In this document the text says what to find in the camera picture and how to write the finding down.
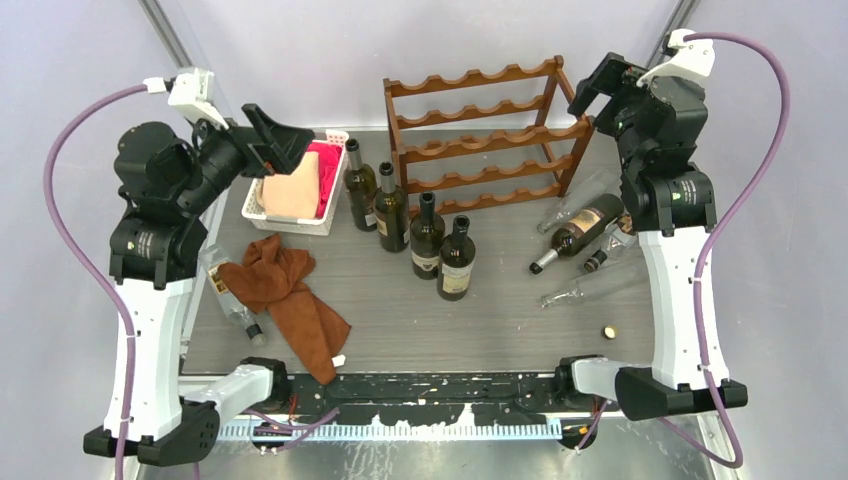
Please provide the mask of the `dark bottle white label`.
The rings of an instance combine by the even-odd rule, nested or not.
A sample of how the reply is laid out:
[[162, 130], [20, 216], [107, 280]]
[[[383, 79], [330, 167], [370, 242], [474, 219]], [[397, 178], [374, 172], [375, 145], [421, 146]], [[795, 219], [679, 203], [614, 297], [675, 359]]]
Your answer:
[[467, 216], [457, 215], [451, 232], [444, 237], [439, 249], [437, 292], [447, 301], [462, 299], [471, 284], [476, 245], [469, 236], [470, 224]]

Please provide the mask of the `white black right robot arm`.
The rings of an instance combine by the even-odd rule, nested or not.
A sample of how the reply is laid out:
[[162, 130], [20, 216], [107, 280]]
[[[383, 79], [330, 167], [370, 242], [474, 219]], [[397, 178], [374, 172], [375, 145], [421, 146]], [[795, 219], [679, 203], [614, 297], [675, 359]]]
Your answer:
[[578, 83], [569, 112], [584, 114], [599, 95], [608, 101], [594, 126], [616, 141], [621, 197], [646, 261], [654, 353], [649, 365], [571, 357], [556, 400], [577, 411], [604, 397], [632, 421], [742, 407], [747, 388], [729, 374], [715, 319], [714, 189], [692, 161], [708, 118], [704, 89], [679, 75], [650, 77], [611, 52]]

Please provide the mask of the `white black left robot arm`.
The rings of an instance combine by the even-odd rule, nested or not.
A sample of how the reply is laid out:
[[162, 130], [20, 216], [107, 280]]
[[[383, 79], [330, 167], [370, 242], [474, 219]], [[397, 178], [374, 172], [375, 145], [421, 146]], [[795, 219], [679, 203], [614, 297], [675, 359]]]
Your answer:
[[195, 463], [211, 452], [224, 423], [256, 405], [277, 413], [290, 403], [285, 364], [260, 357], [200, 391], [178, 389], [176, 316], [207, 239], [203, 214], [240, 176], [293, 172], [315, 137], [255, 104], [242, 110], [246, 125], [199, 119], [189, 142], [159, 121], [119, 140], [114, 169], [126, 208], [109, 240], [108, 285], [131, 320], [119, 358], [133, 369], [133, 387], [118, 388], [103, 423], [85, 434], [87, 454], [159, 467]]

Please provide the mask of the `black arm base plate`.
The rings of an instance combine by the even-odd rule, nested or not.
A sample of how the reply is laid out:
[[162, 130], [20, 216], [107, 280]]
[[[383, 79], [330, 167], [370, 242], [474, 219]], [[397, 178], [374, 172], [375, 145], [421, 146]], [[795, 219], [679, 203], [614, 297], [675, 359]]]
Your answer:
[[347, 373], [327, 385], [308, 374], [287, 380], [287, 394], [252, 406], [313, 423], [332, 409], [337, 425], [450, 426], [468, 409], [474, 426], [529, 426], [552, 415], [593, 415], [598, 397], [568, 394], [564, 375], [549, 372]]

